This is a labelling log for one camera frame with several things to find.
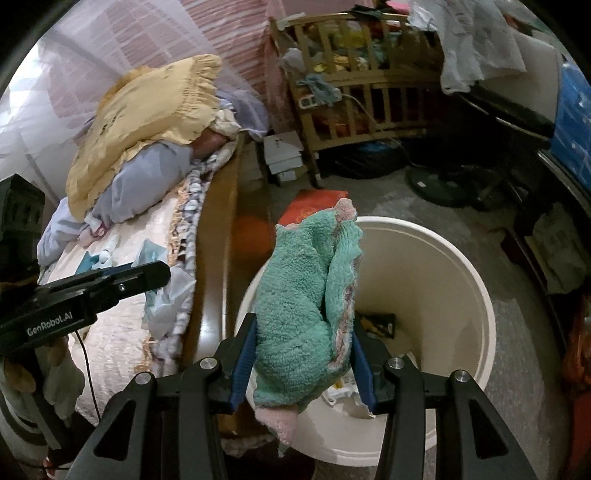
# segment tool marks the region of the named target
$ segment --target red cloth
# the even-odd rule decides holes
[[[410,13],[410,5],[408,2],[396,2],[394,0],[388,0],[386,4],[396,10],[397,14],[408,15]]]
[[[279,219],[279,225],[300,223],[313,213],[332,208],[347,192],[340,190],[300,190]]]

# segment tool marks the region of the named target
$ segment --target blue gripper pad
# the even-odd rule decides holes
[[[251,377],[252,367],[255,363],[256,352],[256,316],[249,314],[245,317],[238,332],[237,338],[244,335],[243,328],[247,329],[244,343],[232,372],[232,393],[230,394],[230,407],[235,411],[244,401],[248,380]]]
[[[353,351],[351,353],[351,366],[359,396],[361,401],[367,405],[368,410],[373,413],[378,407],[378,399],[374,393],[374,376],[355,332],[353,332]]]

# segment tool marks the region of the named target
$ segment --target metal screw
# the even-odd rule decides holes
[[[141,372],[135,376],[135,383],[138,385],[145,385],[146,383],[150,383],[152,380],[152,375],[148,372]]]
[[[456,380],[460,383],[466,383],[472,378],[465,370],[456,370],[456,373],[454,373],[453,376],[456,377]]]
[[[399,356],[393,356],[390,360],[388,360],[388,366],[392,367],[393,369],[400,370],[404,367],[404,360]]]
[[[204,370],[211,370],[212,368],[216,368],[217,360],[214,359],[212,356],[205,357],[203,360],[199,362],[199,366]]]

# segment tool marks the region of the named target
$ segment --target wooden crib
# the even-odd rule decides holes
[[[301,52],[303,69],[285,75],[316,179],[318,151],[423,135],[436,115],[443,65],[439,38],[411,27],[405,15],[368,21],[349,13],[271,19],[271,36],[279,57],[291,48]],[[342,100],[333,107],[302,108],[300,99],[310,88],[297,82],[314,73],[340,90]]]

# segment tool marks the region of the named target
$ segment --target yellow pillow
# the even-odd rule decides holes
[[[66,180],[76,220],[144,146],[158,140],[185,145],[201,135],[219,106],[213,81],[221,66],[216,55],[179,60],[134,78],[101,105]]]

